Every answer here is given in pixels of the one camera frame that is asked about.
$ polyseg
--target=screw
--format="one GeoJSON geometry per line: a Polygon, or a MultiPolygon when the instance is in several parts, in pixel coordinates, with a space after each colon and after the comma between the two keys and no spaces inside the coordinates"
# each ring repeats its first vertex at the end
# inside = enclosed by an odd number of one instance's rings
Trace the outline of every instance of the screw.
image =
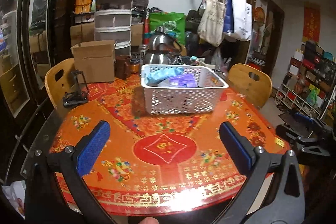
{"type": "Polygon", "coordinates": [[[74,147],[71,146],[71,145],[67,146],[67,147],[64,149],[64,151],[65,151],[66,153],[71,153],[73,150],[74,150],[74,147]]]}
{"type": "Polygon", "coordinates": [[[35,156],[40,156],[42,154],[42,150],[41,149],[38,149],[35,151],[35,156]]]}
{"type": "Polygon", "coordinates": [[[287,151],[288,155],[290,155],[291,157],[295,156],[295,152],[293,150],[288,150],[287,151]]]}
{"type": "Polygon", "coordinates": [[[257,146],[254,148],[254,150],[259,154],[265,152],[265,149],[262,146],[257,146]]]}

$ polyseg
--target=round dining table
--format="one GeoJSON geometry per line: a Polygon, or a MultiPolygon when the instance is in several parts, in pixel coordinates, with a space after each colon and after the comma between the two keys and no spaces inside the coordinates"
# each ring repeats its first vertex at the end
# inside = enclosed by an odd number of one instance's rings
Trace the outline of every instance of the round dining table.
{"type": "MultiPolygon", "coordinates": [[[[227,88],[208,113],[150,115],[139,75],[89,84],[89,102],[57,107],[36,137],[21,174],[37,148],[50,153],[75,146],[100,120],[110,138],[83,179],[111,215],[166,215],[206,208],[232,198],[246,177],[238,173],[219,138],[229,121],[253,146],[284,153],[289,145],[243,94],[227,88]]],[[[75,204],[61,174],[63,196],[75,204]]]]}

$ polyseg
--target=white tote bag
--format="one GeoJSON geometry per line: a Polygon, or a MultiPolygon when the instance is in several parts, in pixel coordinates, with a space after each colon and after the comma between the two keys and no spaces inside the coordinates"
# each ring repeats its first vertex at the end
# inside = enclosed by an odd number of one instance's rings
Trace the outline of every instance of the white tote bag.
{"type": "Polygon", "coordinates": [[[230,37],[248,41],[252,37],[252,5],[246,3],[246,0],[232,0],[234,32],[230,37]]]}
{"type": "Polygon", "coordinates": [[[206,0],[206,9],[198,26],[199,37],[218,47],[223,40],[226,0],[206,0]]]}

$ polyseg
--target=plastic basket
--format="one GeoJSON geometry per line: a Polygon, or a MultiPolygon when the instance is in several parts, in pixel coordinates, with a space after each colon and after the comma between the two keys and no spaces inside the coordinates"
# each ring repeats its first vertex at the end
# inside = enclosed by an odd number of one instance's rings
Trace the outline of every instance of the plastic basket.
{"type": "Polygon", "coordinates": [[[143,65],[141,86],[144,88],[146,111],[149,114],[203,113],[214,110],[228,84],[207,67],[180,65],[143,65]],[[196,88],[161,88],[146,85],[146,75],[152,71],[181,67],[192,73],[196,88]]]}

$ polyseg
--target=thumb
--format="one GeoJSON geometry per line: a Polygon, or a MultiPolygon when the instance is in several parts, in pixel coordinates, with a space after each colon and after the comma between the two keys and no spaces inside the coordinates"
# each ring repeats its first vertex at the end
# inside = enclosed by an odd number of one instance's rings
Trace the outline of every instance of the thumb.
{"type": "Polygon", "coordinates": [[[153,217],[146,217],[139,224],[159,224],[159,222],[153,217]]]}

